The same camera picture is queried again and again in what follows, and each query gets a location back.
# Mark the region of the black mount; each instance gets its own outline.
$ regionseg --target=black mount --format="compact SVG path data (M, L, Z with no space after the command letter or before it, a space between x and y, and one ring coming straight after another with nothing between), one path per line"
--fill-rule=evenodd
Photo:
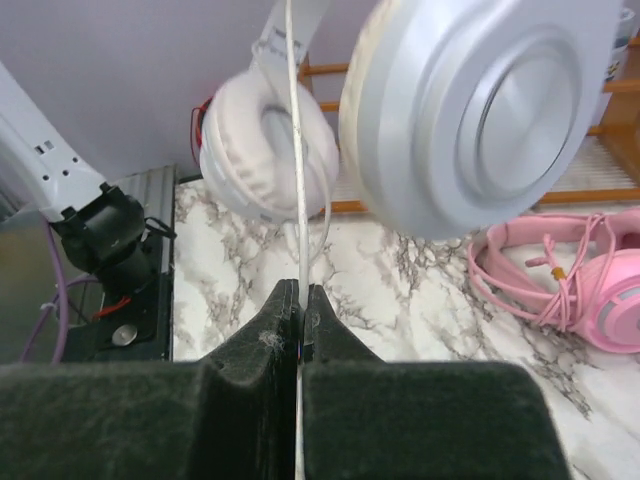
M64 220L52 227L76 268L97 277L107 293L130 295L155 273L142 251L144 209L118 187L105 183L100 190L82 210L64 210Z

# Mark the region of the white wall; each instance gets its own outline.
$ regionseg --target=white wall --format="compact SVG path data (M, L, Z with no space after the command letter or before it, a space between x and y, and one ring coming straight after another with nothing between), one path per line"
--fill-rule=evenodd
M249 65L273 3L5 0L0 60L109 179L176 162L192 172L191 108ZM313 61L348 61L374 3L335 0ZM335 99L341 81L318 92Z

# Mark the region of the pink headphones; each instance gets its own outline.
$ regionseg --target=pink headphones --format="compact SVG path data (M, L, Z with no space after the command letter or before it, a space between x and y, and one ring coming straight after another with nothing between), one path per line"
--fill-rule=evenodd
M569 272L553 254L560 242L579 242ZM583 264L590 242L598 256ZM506 247L539 243L545 256L526 265L548 264L557 293L535 283L501 253ZM640 352L640 208L615 215L523 216L489 228L482 240L469 245L467 255L471 282L495 305L540 325L576 332L607 352ZM478 277L533 313L503 302Z

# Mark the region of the white arm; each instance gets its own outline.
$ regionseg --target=white arm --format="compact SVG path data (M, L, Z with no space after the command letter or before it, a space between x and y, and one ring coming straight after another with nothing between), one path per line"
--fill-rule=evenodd
M28 200L58 222L67 208L79 211L98 198L104 177L64 141L1 62L0 92L0 165L19 175Z

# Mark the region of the marble surface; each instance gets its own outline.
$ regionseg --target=marble surface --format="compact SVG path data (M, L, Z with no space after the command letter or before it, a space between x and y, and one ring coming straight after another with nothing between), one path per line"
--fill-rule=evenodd
M201 181L176 194L174 359L210 352L262 306L277 280L296 278L295 244L210 201ZM312 240L321 224L312 225ZM468 238L428 243L370 216L342 216L311 280L338 317L387 361L504 360L542 388L578 480L638 478L640 356L609 355L483 301L469 285ZM571 263L571 248L563 251ZM539 255L517 249L521 264ZM549 281L548 271L533 272Z

